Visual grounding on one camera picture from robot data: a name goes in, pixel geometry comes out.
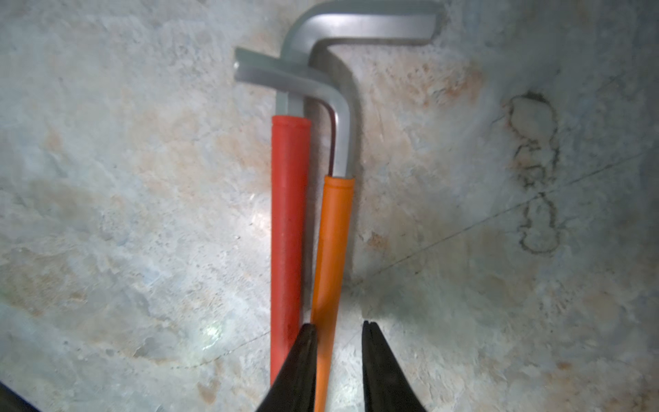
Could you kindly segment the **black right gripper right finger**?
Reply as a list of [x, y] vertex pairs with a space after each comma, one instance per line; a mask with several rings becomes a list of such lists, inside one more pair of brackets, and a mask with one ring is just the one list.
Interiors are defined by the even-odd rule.
[[366, 412], [426, 412], [415, 395], [376, 322], [365, 321], [361, 333]]

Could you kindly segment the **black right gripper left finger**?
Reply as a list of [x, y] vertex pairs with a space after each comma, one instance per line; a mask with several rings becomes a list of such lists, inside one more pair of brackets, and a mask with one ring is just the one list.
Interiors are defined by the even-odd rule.
[[314, 412], [317, 329], [303, 324], [274, 384], [257, 412]]

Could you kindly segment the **orange handled hex key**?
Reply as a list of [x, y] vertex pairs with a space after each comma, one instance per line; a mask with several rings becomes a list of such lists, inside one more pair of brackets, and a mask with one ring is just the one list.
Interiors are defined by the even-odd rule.
[[333, 115], [331, 167], [324, 179], [317, 242], [311, 320], [317, 329], [317, 382], [314, 411], [323, 411], [331, 375], [336, 318], [348, 248], [355, 180], [351, 178], [351, 110], [347, 100], [323, 73], [306, 65], [239, 48], [234, 77], [278, 91], [321, 101]]

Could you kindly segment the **red handled hex key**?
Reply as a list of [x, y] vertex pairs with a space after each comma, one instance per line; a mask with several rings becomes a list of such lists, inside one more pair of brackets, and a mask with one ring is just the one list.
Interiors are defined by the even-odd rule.
[[[288, 30], [280, 57], [308, 65], [315, 46], [326, 41], [427, 44], [439, 13], [439, 4], [432, 1], [321, 3]], [[278, 376], [300, 329], [311, 128], [303, 97], [277, 93], [271, 129], [271, 379]]]

